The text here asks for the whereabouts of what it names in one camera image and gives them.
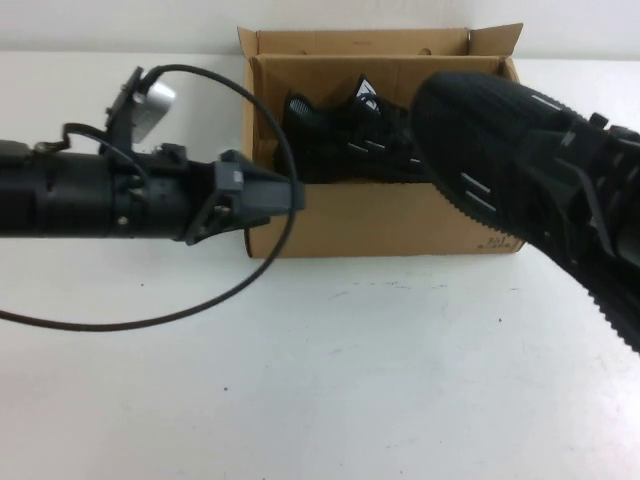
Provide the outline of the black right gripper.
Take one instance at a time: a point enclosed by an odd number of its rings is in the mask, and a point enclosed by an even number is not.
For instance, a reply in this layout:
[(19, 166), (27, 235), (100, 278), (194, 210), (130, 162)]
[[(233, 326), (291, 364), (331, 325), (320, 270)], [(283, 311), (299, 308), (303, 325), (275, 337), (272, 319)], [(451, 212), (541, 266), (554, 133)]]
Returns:
[(639, 283), (639, 134), (589, 123), (601, 149), (526, 149), (519, 154), (519, 236), (546, 253), (589, 253), (596, 267)]

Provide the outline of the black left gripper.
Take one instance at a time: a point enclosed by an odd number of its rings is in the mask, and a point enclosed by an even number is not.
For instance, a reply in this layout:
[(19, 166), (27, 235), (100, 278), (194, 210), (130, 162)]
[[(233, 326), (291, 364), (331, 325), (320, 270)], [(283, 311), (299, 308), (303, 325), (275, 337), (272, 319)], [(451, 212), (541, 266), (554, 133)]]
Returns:
[(268, 224), (306, 207), (305, 186), (258, 166), (236, 150), (200, 163), (185, 147), (165, 143), (136, 159), (145, 177), (120, 166), (113, 181), (108, 236), (168, 239), (189, 246), (223, 233)]

